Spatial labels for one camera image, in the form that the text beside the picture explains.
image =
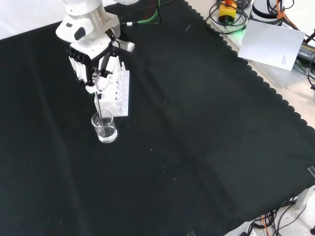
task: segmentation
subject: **yellow device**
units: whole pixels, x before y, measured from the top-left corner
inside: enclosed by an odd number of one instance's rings
[[[237,6],[235,2],[232,2],[232,4],[230,5],[234,6],[235,8]],[[236,9],[234,9],[233,7],[220,4],[219,22],[222,22],[222,23],[234,22],[235,16],[236,16]]]

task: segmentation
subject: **stirring rod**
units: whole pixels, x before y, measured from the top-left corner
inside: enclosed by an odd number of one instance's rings
[[[102,112],[101,112],[101,110],[100,110],[100,105],[99,105],[99,99],[98,99],[98,93],[97,93],[97,91],[95,92],[95,96],[96,96],[96,103],[97,103],[97,108],[98,108],[99,119],[100,119],[100,122],[101,122],[101,125],[102,125],[101,132],[102,132],[102,134],[103,134],[103,133],[104,133],[104,132],[103,132],[104,124],[103,124],[103,119],[102,119]]]

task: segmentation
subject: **water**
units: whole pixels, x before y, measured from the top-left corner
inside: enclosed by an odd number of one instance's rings
[[[102,143],[107,143],[107,144],[114,141],[118,135],[117,129],[112,126],[109,126],[103,129],[98,128],[96,133],[97,133],[98,139]]]

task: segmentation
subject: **white sheet of paper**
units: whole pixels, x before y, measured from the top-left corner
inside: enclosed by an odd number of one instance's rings
[[[298,30],[249,21],[238,56],[291,70],[304,36]]]

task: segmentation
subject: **black cloth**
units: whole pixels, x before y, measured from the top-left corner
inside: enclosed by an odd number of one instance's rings
[[[221,236],[314,184],[314,130],[184,2],[161,15],[125,29],[109,145],[58,24],[0,41],[0,235]]]

